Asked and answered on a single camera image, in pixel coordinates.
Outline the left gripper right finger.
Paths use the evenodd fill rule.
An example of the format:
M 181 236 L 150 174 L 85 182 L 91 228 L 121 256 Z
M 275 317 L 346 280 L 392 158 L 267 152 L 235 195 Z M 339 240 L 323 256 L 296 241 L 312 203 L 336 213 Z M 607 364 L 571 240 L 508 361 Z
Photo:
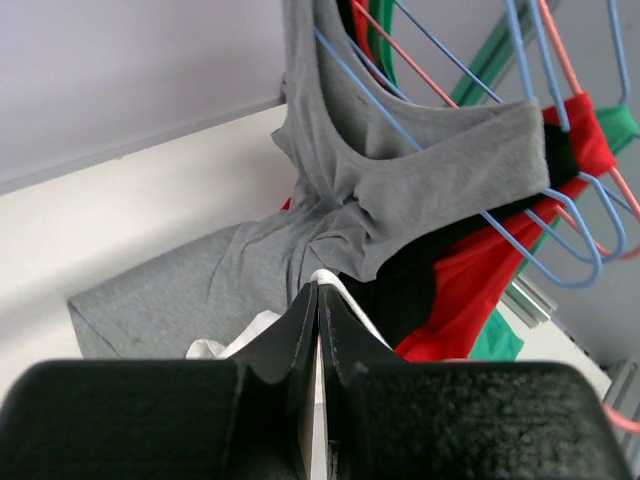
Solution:
M 628 479 L 582 374 L 550 362 L 410 363 L 332 288 L 318 294 L 341 479 Z

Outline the white tank top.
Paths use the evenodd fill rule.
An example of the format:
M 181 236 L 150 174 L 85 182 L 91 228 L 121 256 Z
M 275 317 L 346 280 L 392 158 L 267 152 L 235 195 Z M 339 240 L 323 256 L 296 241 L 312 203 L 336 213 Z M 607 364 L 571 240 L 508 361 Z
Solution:
M 310 280 L 316 282 L 319 286 L 331 285 L 335 287 L 368 332 L 385 347 L 392 349 L 337 275 L 327 269 L 319 269 L 312 274 Z M 281 314 L 271 310 L 264 310 L 258 313 L 229 345 L 224 346 L 211 339 L 197 339 L 189 346 L 185 358 L 187 360 L 226 359 L 246 347 L 252 340 L 276 323 L 280 317 Z

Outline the pink wire hanger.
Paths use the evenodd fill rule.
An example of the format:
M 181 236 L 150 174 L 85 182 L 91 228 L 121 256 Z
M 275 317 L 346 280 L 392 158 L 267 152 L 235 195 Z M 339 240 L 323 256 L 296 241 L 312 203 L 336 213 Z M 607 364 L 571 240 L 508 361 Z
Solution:
M 624 417 L 606 404 L 602 404 L 602 408 L 614 427 L 630 434 L 640 434 L 640 423 L 638 421 L 634 421 Z

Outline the blue hanger with grey top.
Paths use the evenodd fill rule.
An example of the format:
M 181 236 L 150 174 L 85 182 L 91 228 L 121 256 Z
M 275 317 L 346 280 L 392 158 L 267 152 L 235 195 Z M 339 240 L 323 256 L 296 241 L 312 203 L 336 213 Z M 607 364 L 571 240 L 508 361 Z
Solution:
M 317 40 L 323 45 L 323 47 L 330 53 L 330 55 L 334 58 L 334 60 L 338 63 L 338 65 L 347 73 L 350 79 L 355 83 L 355 85 L 366 95 L 369 100 L 373 101 L 373 104 L 376 108 L 382 113 L 383 117 L 406 139 L 409 141 L 411 146 L 417 150 L 421 150 L 421 145 L 411 136 L 411 134 L 392 116 L 392 114 L 380 103 L 379 100 L 375 98 L 373 93 L 364 85 L 364 83 L 357 77 L 354 71 L 347 65 L 345 60 L 339 55 L 339 53 L 335 50 L 333 46 L 330 45 L 326 36 L 317 28 L 314 28 L 314 34 Z M 575 202 L 567 195 L 555 191 L 551 188 L 546 188 L 543 191 L 543 194 L 551 198 L 555 201 L 559 201 L 564 204 L 570 214 L 573 216 L 574 220 L 578 226 L 578 232 L 580 236 L 583 238 L 586 246 L 588 247 L 591 256 L 587 259 L 583 259 L 584 263 L 592 265 L 592 271 L 590 275 L 585 279 L 577 282 L 567 282 L 561 280 L 556 275 L 554 275 L 546 266 L 544 266 L 539 260 L 537 260 L 533 254 L 530 253 L 528 249 L 524 247 L 524 245 L 519 242 L 508 230 L 500 224 L 500 222 L 489 212 L 482 211 L 480 215 L 482 218 L 494 229 L 499 235 L 504 238 L 514 249 L 521 255 L 525 257 L 525 259 L 533 264 L 538 270 L 540 270 L 550 281 L 553 283 L 566 288 L 566 289 L 583 289 L 588 286 L 591 286 L 598 279 L 599 275 L 602 271 L 602 260 L 600 255 L 596 251 L 596 246 L 593 240 L 593 237 L 582 218 L 582 215 L 579 213 L 578 208 Z

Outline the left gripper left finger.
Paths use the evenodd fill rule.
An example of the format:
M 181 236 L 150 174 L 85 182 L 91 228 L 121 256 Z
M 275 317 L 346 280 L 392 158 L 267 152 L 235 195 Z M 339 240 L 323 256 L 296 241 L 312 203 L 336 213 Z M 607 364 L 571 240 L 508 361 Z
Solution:
M 318 287 L 224 360 L 56 360 L 1 410 L 5 479 L 303 479 Z

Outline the grey tank top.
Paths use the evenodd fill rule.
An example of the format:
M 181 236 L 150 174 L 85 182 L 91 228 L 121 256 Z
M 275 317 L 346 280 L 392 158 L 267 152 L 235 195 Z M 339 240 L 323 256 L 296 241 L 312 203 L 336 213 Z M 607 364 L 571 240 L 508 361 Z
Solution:
M 333 1 L 283 5 L 287 114 L 273 141 L 292 206 L 216 231 L 72 297 L 86 359 L 182 358 L 287 310 L 319 269 L 348 286 L 421 236 L 549 184 L 536 101 L 429 108 L 387 93 Z

